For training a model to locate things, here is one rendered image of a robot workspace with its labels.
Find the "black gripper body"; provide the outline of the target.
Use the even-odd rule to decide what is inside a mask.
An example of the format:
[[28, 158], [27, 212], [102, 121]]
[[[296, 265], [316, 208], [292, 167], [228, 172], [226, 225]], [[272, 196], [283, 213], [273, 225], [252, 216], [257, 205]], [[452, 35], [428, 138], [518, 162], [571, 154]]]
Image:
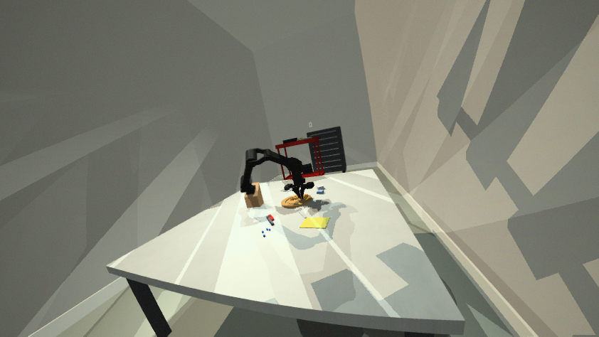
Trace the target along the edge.
[[284, 189], [285, 191], [288, 191], [290, 188], [292, 188], [292, 190], [297, 190], [298, 188], [301, 189], [311, 189], [314, 187], [314, 183], [313, 182], [307, 182], [306, 184], [303, 184], [304, 182], [302, 182], [302, 175], [300, 176], [293, 176], [292, 180], [294, 182], [294, 185], [292, 183], [287, 184]]

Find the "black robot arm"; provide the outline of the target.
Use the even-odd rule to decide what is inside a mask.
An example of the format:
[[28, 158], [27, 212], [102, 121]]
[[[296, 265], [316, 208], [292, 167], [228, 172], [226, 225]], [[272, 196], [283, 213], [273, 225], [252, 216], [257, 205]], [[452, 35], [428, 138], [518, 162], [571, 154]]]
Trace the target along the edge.
[[[263, 157], [257, 160], [257, 153], [264, 154]], [[301, 173], [312, 173], [312, 164], [302, 165], [302, 162], [296, 158], [287, 158], [283, 155], [277, 154], [270, 149], [248, 149], [246, 151], [245, 158], [245, 171], [244, 175], [240, 178], [240, 192], [246, 193], [246, 195], [255, 194], [255, 185], [252, 185], [252, 171], [255, 165], [260, 165], [264, 161], [273, 161], [277, 164], [281, 164], [287, 167], [287, 170], [292, 172], [292, 176], [300, 176]]]

